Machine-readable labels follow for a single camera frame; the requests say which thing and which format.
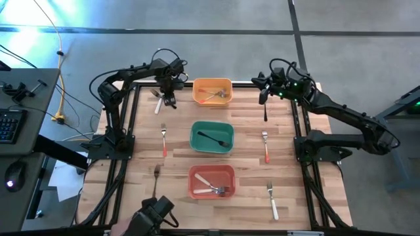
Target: red tray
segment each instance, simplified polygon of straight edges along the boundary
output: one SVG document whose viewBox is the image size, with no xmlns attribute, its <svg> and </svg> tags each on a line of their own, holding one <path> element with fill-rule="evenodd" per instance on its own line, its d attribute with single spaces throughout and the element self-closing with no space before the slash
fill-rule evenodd
<svg viewBox="0 0 420 236">
<path fill-rule="evenodd" d="M 195 189 L 209 189 L 209 186 L 198 180 L 194 175 L 199 174 L 214 187 L 229 187 L 224 197 L 214 192 L 194 194 Z M 225 199 L 235 194 L 235 171 L 230 165 L 196 165 L 188 173 L 188 193 L 193 199 Z"/>
</svg>

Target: plastic bin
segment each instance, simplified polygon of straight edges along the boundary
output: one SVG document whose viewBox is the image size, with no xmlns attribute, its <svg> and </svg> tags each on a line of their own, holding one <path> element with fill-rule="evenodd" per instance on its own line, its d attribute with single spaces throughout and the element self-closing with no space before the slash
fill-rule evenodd
<svg viewBox="0 0 420 236">
<path fill-rule="evenodd" d="M 230 144 L 228 147 L 219 145 L 218 142 L 198 134 L 204 134 Z M 228 153 L 234 145 L 234 127 L 228 123 L 214 121 L 197 121 L 191 127 L 190 146 L 196 151 L 208 153 Z"/>
<path fill-rule="evenodd" d="M 194 175 L 199 174 L 214 187 L 228 187 L 224 196 L 215 192 L 195 194 L 195 189 L 209 189 L 209 186 L 198 180 Z M 188 192 L 193 199 L 225 199 L 235 194 L 235 171 L 230 165 L 196 165 L 188 173 Z"/>
<path fill-rule="evenodd" d="M 201 100 L 212 96 L 208 92 L 218 92 L 222 89 L 226 90 L 226 97 L 214 96 L 212 99 L 200 103 Z M 198 103 L 199 106 L 227 106 L 232 100 L 233 89 L 232 82 L 227 78 L 197 78 L 192 85 L 192 98 Z"/>
</svg>

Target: white handle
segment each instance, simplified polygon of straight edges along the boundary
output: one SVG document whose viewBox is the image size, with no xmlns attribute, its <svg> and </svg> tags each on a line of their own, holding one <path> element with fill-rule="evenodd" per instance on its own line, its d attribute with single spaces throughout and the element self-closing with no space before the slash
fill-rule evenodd
<svg viewBox="0 0 420 236">
<path fill-rule="evenodd" d="M 211 184 L 207 181 L 207 180 L 205 180 L 203 177 L 201 177 L 201 175 L 199 175 L 199 174 L 195 174 L 194 175 L 199 181 L 201 181 L 201 182 L 203 182 L 205 185 L 207 185 L 207 186 L 209 186 L 209 187 L 211 187 Z"/>
<path fill-rule="evenodd" d="M 198 194 L 198 193 L 211 193 L 213 190 L 212 189 L 195 189 L 193 191 L 194 194 Z"/>
<path fill-rule="evenodd" d="M 156 106 L 156 109 L 155 109 L 155 114 L 156 115 L 159 114 L 159 110 L 160 110 L 161 106 L 162 106 L 162 98 L 159 98 L 159 101 L 157 102 L 157 106 Z"/>
<path fill-rule="evenodd" d="M 274 219 L 278 220 L 278 213 L 277 213 L 276 203 L 274 202 L 274 199 L 271 199 L 271 208 L 273 208 Z"/>
</svg>

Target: green tray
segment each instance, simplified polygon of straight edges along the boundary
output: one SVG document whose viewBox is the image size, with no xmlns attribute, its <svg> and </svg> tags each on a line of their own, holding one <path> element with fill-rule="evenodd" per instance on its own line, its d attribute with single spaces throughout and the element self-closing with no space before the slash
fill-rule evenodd
<svg viewBox="0 0 420 236">
<path fill-rule="evenodd" d="M 206 135 L 230 144 L 229 147 L 222 147 L 218 142 L 199 135 L 202 131 Z M 233 148 L 234 127 L 228 123 L 197 121 L 191 127 L 190 146 L 196 151 L 208 153 L 228 153 Z"/>
</svg>

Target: keyboard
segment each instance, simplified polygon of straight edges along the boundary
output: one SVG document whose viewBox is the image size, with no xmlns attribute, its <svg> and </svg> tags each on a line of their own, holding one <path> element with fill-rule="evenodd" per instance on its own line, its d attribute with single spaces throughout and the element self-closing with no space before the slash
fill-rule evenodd
<svg viewBox="0 0 420 236">
<path fill-rule="evenodd" d="M 27 112 L 26 110 L 0 109 L 0 144 L 16 143 Z"/>
</svg>

